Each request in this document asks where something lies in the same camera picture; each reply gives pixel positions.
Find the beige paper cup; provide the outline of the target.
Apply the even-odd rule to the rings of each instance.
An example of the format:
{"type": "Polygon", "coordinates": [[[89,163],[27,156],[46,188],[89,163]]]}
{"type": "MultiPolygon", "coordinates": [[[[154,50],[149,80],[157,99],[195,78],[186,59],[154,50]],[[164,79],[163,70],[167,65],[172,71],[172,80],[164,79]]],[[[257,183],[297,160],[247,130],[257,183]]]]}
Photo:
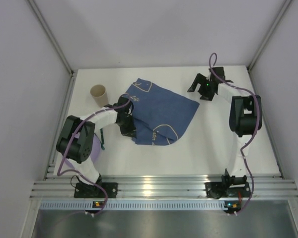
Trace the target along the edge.
{"type": "Polygon", "coordinates": [[[90,94],[99,107],[104,107],[109,104],[106,88],[101,85],[94,85],[90,89],[90,94]]]}

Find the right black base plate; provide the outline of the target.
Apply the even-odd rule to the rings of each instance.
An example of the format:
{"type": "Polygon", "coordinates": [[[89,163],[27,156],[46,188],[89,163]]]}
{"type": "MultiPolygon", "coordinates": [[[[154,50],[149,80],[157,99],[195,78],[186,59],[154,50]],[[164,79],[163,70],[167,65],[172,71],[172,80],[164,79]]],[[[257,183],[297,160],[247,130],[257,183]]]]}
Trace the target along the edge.
{"type": "Polygon", "coordinates": [[[205,189],[207,197],[213,199],[249,197],[251,194],[248,182],[231,186],[224,186],[221,182],[207,182],[205,189]]]}

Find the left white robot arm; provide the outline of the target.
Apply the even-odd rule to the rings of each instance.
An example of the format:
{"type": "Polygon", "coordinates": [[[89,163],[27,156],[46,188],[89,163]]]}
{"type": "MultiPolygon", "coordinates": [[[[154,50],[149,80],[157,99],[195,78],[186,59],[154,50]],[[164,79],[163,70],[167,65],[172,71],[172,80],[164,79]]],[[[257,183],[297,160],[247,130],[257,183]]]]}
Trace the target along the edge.
{"type": "Polygon", "coordinates": [[[68,116],[56,144],[56,150],[62,155],[57,175],[73,172],[82,178],[83,183],[97,184],[101,175],[91,158],[95,132],[116,124],[123,136],[135,137],[133,109],[130,97],[121,96],[117,103],[106,105],[89,116],[68,116]]]}

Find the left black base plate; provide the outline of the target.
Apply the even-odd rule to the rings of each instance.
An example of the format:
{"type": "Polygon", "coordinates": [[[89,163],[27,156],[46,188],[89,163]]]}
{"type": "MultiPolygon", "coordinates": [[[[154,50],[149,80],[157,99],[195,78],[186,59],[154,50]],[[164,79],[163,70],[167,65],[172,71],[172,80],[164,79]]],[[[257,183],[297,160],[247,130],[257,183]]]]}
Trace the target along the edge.
{"type": "MultiPolygon", "coordinates": [[[[116,198],[118,184],[115,182],[103,182],[101,187],[106,191],[108,198],[116,198]]],[[[74,198],[105,198],[105,193],[93,185],[78,182],[75,185],[74,198]]]]}

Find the blue fish placemat cloth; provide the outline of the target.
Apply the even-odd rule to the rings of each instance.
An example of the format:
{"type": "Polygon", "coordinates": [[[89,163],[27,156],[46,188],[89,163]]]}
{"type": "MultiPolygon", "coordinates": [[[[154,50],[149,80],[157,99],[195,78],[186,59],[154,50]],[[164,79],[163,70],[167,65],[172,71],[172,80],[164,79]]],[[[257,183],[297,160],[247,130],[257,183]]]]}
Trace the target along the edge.
{"type": "Polygon", "coordinates": [[[132,140],[137,145],[166,146],[178,141],[199,107],[196,101],[140,78],[126,93],[134,105],[132,140]]]}

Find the purple plate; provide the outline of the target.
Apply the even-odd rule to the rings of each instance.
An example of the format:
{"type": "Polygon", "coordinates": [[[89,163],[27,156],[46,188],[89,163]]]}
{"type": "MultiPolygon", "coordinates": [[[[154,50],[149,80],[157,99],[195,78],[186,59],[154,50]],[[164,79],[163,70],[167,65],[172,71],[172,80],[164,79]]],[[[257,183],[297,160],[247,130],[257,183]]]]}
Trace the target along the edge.
{"type": "Polygon", "coordinates": [[[90,154],[90,158],[93,163],[95,163],[98,160],[101,151],[102,151],[101,140],[98,138],[97,134],[94,133],[93,145],[92,145],[92,150],[90,154]]]}

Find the aluminium mounting rail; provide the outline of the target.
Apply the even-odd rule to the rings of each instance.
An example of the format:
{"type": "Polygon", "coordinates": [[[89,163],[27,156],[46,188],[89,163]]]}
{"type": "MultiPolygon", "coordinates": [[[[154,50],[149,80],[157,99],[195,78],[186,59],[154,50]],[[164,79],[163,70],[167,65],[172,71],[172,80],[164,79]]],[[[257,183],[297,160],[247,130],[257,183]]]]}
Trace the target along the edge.
{"type": "MultiPolygon", "coordinates": [[[[219,182],[219,176],[104,176],[104,182],[118,184],[117,198],[163,199],[206,198],[205,184],[219,182]]],[[[74,196],[74,179],[70,176],[50,177],[36,181],[30,192],[31,199],[71,199],[74,196]]],[[[255,177],[255,200],[298,199],[298,189],[291,179],[276,176],[255,177]]]]}

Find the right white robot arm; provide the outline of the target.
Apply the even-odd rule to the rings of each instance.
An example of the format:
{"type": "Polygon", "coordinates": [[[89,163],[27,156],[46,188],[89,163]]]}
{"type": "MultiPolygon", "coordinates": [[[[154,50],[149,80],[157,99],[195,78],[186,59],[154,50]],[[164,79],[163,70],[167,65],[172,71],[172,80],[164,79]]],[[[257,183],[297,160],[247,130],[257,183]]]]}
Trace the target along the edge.
{"type": "Polygon", "coordinates": [[[243,177],[249,174],[245,162],[250,144],[262,127],[261,97],[227,80],[223,67],[212,67],[209,72],[209,76],[198,73],[187,91],[198,88],[201,100],[212,101],[217,95],[230,105],[228,124],[234,137],[226,170],[230,176],[243,177]]]}

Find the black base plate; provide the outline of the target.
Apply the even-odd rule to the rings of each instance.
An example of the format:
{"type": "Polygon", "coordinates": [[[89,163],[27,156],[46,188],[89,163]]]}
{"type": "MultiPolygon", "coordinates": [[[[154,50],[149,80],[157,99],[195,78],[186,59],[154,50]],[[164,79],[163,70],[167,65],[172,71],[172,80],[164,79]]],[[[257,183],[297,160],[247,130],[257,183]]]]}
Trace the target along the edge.
{"type": "Polygon", "coordinates": [[[231,186],[224,186],[221,182],[207,182],[205,189],[207,197],[213,199],[249,197],[251,194],[248,182],[231,186]]]}
{"type": "MultiPolygon", "coordinates": [[[[115,182],[103,182],[101,187],[106,191],[108,198],[116,198],[118,184],[115,182]]],[[[105,198],[105,193],[93,185],[78,182],[75,185],[74,198],[105,198]]]]}

